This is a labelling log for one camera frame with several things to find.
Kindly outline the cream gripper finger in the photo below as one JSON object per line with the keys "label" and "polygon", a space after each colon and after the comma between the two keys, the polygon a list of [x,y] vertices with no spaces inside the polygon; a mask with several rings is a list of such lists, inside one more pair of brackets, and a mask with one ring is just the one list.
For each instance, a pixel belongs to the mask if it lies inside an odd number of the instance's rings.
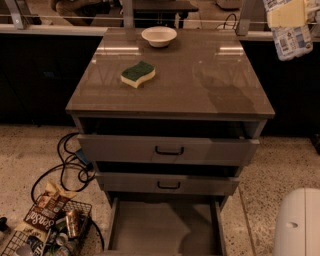
{"label": "cream gripper finger", "polygon": [[300,27],[307,23],[305,0],[269,0],[266,7],[270,28]]}

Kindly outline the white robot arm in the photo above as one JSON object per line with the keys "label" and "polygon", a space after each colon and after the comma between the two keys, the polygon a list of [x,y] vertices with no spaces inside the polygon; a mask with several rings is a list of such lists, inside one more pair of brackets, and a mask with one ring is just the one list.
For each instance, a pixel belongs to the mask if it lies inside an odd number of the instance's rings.
{"label": "white robot arm", "polygon": [[[289,61],[313,50],[308,21],[319,10],[319,0],[263,0],[278,58]],[[276,221],[274,256],[305,256],[305,190],[292,192],[280,206]]]}

